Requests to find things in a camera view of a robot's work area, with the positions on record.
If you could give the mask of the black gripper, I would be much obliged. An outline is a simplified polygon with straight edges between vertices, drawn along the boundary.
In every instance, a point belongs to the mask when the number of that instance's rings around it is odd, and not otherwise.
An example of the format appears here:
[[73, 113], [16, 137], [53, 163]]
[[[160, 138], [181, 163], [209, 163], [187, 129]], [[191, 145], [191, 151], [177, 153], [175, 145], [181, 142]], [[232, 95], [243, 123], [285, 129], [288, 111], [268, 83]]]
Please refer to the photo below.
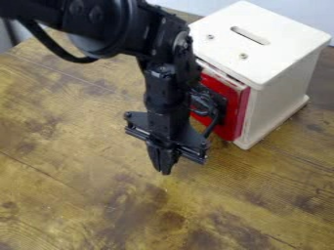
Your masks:
[[201, 164], [205, 160], [205, 138], [191, 125], [191, 90], [177, 79], [175, 66], [149, 64], [144, 76], [145, 112], [128, 111], [126, 133], [145, 141], [152, 166], [169, 175], [180, 156]]

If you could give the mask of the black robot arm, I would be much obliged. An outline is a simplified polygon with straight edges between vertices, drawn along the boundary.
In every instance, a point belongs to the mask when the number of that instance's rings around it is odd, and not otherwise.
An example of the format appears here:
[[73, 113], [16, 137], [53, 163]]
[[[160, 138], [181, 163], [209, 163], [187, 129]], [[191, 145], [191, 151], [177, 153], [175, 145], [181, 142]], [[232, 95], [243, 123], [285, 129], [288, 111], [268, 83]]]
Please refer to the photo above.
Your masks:
[[144, 0], [0, 0], [0, 17], [17, 21], [68, 62], [134, 57], [145, 111], [124, 113], [126, 133], [145, 142], [152, 166], [164, 175], [180, 157], [204, 161], [205, 136], [189, 123], [200, 66], [183, 19]]

